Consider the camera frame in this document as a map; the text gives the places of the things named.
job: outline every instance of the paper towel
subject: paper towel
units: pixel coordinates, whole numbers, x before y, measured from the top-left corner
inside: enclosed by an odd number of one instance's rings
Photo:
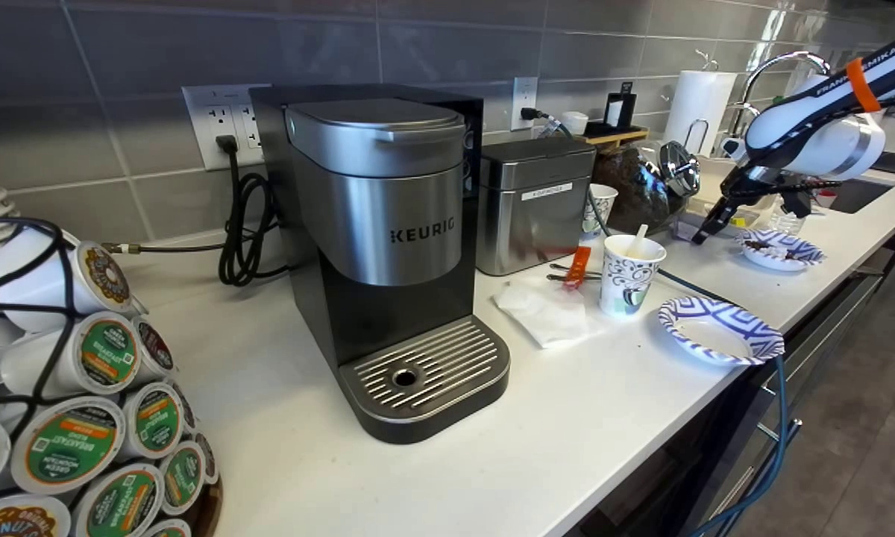
[[[734,83],[734,73],[680,73],[662,137],[680,142],[688,154],[710,157]]]

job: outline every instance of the blue and white plate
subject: blue and white plate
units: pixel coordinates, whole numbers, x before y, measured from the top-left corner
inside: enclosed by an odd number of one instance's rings
[[[785,356],[785,338],[741,309],[713,300],[680,300],[659,309],[659,327],[694,359],[728,368],[767,364]]]
[[[741,237],[741,255],[762,270],[773,273],[806,273],[809,267],[820,262],[823,255],[786,233],[777,230],[759,230],[752,237]]]

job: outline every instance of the bottle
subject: bottle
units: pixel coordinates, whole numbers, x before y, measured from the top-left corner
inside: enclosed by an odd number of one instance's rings
[[[631,80],[624,80],[621,94],[604,95],[601,124],[607,128],[630,128],[631,125],[631,109],[635,109]]]

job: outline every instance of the keurig logo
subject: keurig logo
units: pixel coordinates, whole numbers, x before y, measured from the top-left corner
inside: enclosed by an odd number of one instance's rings
[[[434,237],[448,237],[451,230],[452,230],[452,218],[445,218],[445,221],[434,221],[427,227],[400,227],[400,230],[389,230],[389,246],[427,242]]]

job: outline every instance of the coffee pod holder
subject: coffee pod holder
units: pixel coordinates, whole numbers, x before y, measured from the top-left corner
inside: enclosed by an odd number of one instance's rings
[[[146,467],[161,488],[176,488],[166,476],[178,479],[178,461],[197,461],[197,489],[181,506],[166,506],[170,492],[154,497],[154,512],[189,534],[215,534],[222,497],[212,447],[173,380],[170,346],[146,322],[116,261],[51,221],[0,216],[0,227],[15,230],[2,248],[22,242],[0,255],[0,319],[27,331],[0,352],[0,513],[2,506],[42,503],[48,519],[69,526],[113,476]],[[91,476],[69,480],[72,488],[36,485],[36,476],[54,480],[54,473],[66,473],[72,461],[66,450],[54,461],[51,447],[69,435],[91,450],[103,446]]]

